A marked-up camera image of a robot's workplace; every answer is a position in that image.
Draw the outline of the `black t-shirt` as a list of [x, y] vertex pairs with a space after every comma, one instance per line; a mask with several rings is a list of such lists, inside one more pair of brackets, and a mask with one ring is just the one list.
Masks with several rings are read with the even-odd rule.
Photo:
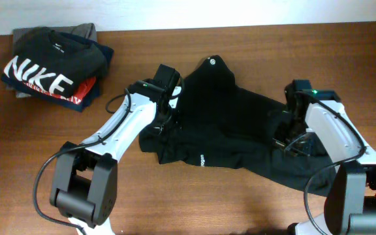
[[[288, 120], [281, 102], [237, 86], [223, 58], [205, 59], [185, 80], [172, 120], [160, 134], [146, 127], [139, 135], [143, 152], [160, 164], [183, 161], [202, 167], [247, 169], [276, 183], [304, 191], [312, 173], [332, 161], [321, 143], [314, 154], [292, 156], [272, 145], [279, 124]], [[309, 193], [326, 196], [335, 170], [315, 177]]]

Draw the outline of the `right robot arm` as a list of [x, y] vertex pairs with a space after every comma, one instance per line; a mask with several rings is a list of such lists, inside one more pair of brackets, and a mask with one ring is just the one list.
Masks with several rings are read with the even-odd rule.
[[[308, 156], [318, 140], [331, 164], [316, 170], [304, 188], [308, 220], [293, 223], [288, 234], [376, 234], [376, 151], [353, 125], [337, 93], [314, 89], [309, 80], [285, 87], [292, 125], [273, 139], [285, 153]], [[315, 177], [335, 170], [322, 214], [312, 216], [308, 192]]]

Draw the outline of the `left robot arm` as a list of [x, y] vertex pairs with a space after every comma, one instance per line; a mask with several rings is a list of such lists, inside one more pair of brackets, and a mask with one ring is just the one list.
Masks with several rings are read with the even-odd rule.
[[47, 161], [56, 162], [50, 204], [78, 234], [112, 234], [110, 214], [118, 193], [118, 163], [148, 126], [161, 129], [176, 107], [185, 84], [139, 80], [125, 89], [121, 106], [80, 144], [66, 142]]

